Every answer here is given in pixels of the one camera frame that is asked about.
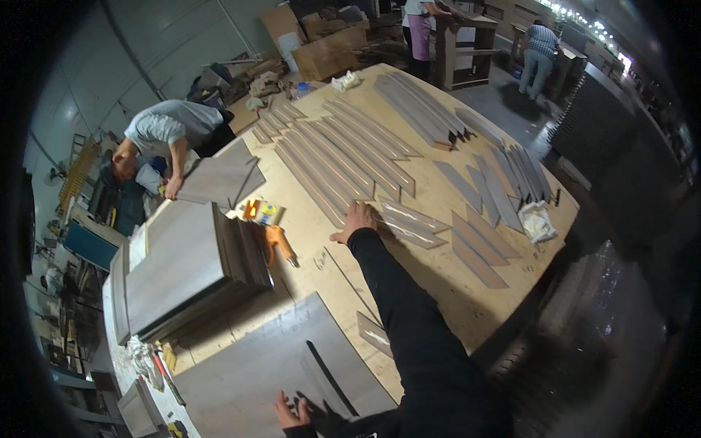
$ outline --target woman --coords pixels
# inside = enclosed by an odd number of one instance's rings
[[[431,70],[428,58],[428,37],[431,34],[430,17],[462,15],[441,0],[407,0],[404,5],[404,39],[409,46],[409,73],[428,82]]]

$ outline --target checkered shirt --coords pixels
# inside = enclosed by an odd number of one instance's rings
[[[552,30],[545,26],[531,25],[526,35],[529,37],[528,48],[551,58],[554,57],[557,37]]]

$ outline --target gray t-shirt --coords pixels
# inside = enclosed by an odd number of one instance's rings
[[[197,149],[224,121],[219,110],[184,100],[166,100],[139,112],[124,131],[144,153],[170,157],[169,143],[185,137],[188,149]]]

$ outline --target water bottle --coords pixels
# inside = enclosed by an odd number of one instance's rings
[[[300,82],[297,85],[297,93],[294,95],[293,100],[301,99],[312,91],[316,90],[316,87],[309,85],[307,82]]]

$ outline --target hand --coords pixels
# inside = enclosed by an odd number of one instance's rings
[[[332,242],[348,244],[349,237],[361,228],[372,228],[377,230],[377,221],[372,215],[372,209],[365,203],[357,204],[354,200],[348,203],[348,213],[346,215],[346,225],[340,233],[333,233],[329,237]]]
[[[175,200],[180,186],[182,186],[182,177],[171,177],[165,185],[165,198]]]
[[[278,421],[280,421],[280,428],[285,430],[291,427],[311,424],[311,420],[309,419],[309,406],[307,405],[306,399],[299,399],[299,403],[297,404],[299,416],[295,415],[294,412],[290,410],[290,407],[287,405],[289,400],[290,398],[285,396],[283,390],[280,390],[280,392],[278,392],[278,398],[273,405],[275,413],[278,415]]]

